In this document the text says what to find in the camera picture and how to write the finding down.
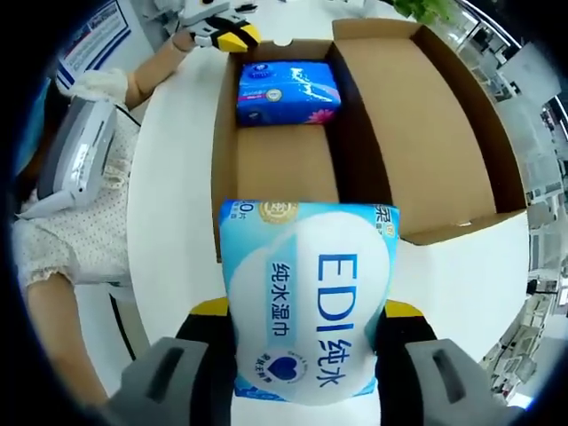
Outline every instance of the person's arm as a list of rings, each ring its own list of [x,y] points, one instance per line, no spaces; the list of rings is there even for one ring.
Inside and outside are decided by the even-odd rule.
[[[71,394],[81,402],[107,401],[81,334],[79,311],[72,284],[61,274],[31,284],[28,311],[35,331],[54,370]]]
[[[158,84],[176,71],[195,43],[185,30],[171,37],[155,55],[128,75],[126,106],[132,109],[150,97]]]

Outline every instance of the blue package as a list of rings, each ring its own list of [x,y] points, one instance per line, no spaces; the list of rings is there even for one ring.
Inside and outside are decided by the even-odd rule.
[[[376,389],[373,346],[398,223],[385,205],[223,204],[236,396],[326,405]]]
[[[247,64],[239,82],[241,126],[323,124],[341,105],[331,69],[323,62]]]

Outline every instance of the cardboard box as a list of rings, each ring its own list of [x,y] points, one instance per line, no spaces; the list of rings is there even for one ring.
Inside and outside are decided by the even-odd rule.
[[[212,156],[213,223],[227,199],[386,203],[413,244],[447,241],[525,210],[515,155],[493,105],[429,29],[338,20],[334,41],[271,42],[227,62]],[[343,106],[325,126],[238,129],[243,64],[325,60]]]

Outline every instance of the heart logo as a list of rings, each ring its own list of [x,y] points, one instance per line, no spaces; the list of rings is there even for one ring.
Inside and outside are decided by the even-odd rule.
[[[292,380],[297,376],[297,364],[297,361],[293,358],[282,357],[276,359],[268,367],[268,371],[270,371],[275,377],[281,380]]]

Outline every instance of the box flap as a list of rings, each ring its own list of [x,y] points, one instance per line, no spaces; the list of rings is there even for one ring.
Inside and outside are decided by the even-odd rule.
[[[444,76],[468,116],[491,181],[497,212],[524,209],[525,190],[517,159],[493,102],[463,61],[429,28],[420,28],[413,40]]]
[[[511,219],[512,217],[523,215],[525,214],[525,212],[525,210],[518,210],[511,213],[500,213],[491,215],[489,217],[472,219],[461,224],[443,226],[433,231],[427,231],[424,233],[412,233],[410,235],[407,235],[404,239],[418,246],[426,246],[434,244],[436,242],[462,237],[463,235],[474,233],[481,229],[489,228],[508,219]]]
[[[407,20],[334,20],[332,22],[335,40],[358,38],[410,38],[421,27]]]
[[[373,124],[401,236],[496,213],[468,117],[421,49],[406,35],[335,46]]]

